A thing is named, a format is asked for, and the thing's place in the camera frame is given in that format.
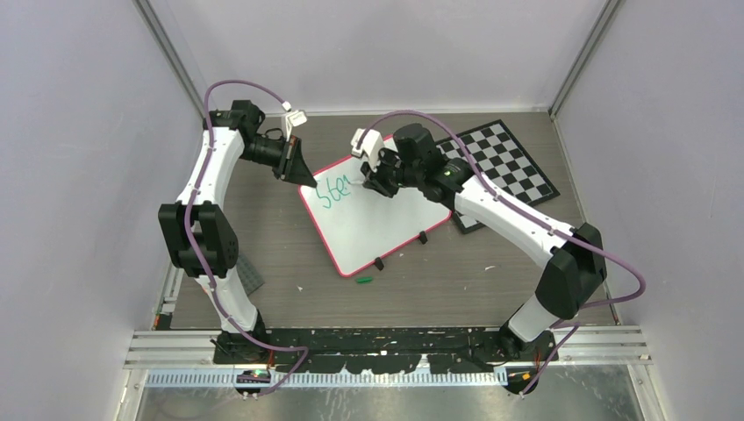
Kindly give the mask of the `aluminium front rail frame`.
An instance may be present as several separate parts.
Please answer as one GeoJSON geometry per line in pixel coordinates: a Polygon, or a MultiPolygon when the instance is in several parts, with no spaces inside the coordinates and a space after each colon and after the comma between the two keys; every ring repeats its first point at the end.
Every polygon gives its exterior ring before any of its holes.
{"type": "Polygon", "coordinates": [[[125,367],[160,387],[289,388],[495,385],[519,388],[558,366],[647,365],[636,326],[542,333],[508,353],[489,327],[274,329],[262,348],[218,331],[136,332],[125,367]]]}

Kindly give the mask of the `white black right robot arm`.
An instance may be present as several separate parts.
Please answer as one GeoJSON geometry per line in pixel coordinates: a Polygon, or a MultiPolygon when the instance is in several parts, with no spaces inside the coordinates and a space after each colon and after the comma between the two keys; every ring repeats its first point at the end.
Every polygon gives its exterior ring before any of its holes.
{"type": "Polygon", "coordinates": [[[428,201],[489,227],[541,268],[536,290],[498,333],[506,358],[523,360],[544,331],[572,319],[605,281],[600,231],[588,223],[575,228],[519,201],[470,159],[446,156],[420,124],[398,129],[393,142],[393,148],[386,147],[371,129],[352,137],[351,154],[363,161],[364,188],[388,198],[400,189],[417,189],[428,201]]]}

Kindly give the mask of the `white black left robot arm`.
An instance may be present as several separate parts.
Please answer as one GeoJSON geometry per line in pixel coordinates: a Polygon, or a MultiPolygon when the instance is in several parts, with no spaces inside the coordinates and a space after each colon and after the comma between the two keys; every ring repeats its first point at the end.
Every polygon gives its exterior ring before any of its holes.
{"type": "Polygon", "coordinates": [[[235,351],[249,363],[262,361],[270,345],[261,314],[240,279],[239,240],[222,206],[240,160],[270,168],[281,182],[317,186],[304,161],[302,141],[292,132],[306,122],[306,114],[289,103],[283,108],[276,138],[260,133],[266,115],[249,100],[236,100],[226,111],[210,111],[186,186],[174,202],[158,210],[171,262],[202,287],[218,313],[222,338],[235,339],[235,351]]]}

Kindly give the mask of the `grey studded baseplate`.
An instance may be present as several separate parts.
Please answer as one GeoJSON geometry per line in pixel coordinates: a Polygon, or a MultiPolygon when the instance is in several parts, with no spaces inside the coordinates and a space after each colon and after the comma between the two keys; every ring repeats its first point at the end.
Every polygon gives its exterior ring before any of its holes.
{"type": "Polygon", "coordinates": [[[236,270],[240,283],[248,296],[265,283],[256,266],[243,253],[236,260],[236,270]]]}

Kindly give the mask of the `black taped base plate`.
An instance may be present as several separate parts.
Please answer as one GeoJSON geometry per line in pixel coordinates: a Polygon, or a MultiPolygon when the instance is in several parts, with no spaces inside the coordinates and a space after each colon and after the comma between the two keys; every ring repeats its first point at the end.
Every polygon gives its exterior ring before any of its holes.
{"type": "Polygon", "coordinates": [[[436,375],[486,373],[509,362],[535,367],[549,358],[556,341],[544,331],[529,345],[485,327],[273,329],[257,346],[238,333],[212,339],[216,364],[270,365],[287,373],[409,374],[427,364],[436,375]]]}

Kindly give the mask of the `pink-framed whiteboard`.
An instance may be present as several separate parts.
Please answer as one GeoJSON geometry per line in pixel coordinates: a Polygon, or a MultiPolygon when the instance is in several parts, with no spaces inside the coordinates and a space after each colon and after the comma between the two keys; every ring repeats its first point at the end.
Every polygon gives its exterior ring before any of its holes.
{"type": "Polygon", "coordinates": [[[344,277],[358,274],[403,246],[447,222],[452,211],[428,201],[413,188],[388,198],[370,189],[347,186],[362,182],[365,158],[351,155],[317,171],[316,188],[298,188],[330,259],[344,277]]]}

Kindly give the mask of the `black and white chessboard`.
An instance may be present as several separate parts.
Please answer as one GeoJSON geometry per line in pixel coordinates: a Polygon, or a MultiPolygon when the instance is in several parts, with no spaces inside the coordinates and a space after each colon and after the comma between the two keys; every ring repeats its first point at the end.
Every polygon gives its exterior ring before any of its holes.
{"type": "Polygon", "coordinates": [[[458,134],[481,172],[523,203],[535,206],[560,195],[502,120],[458,134]]]}

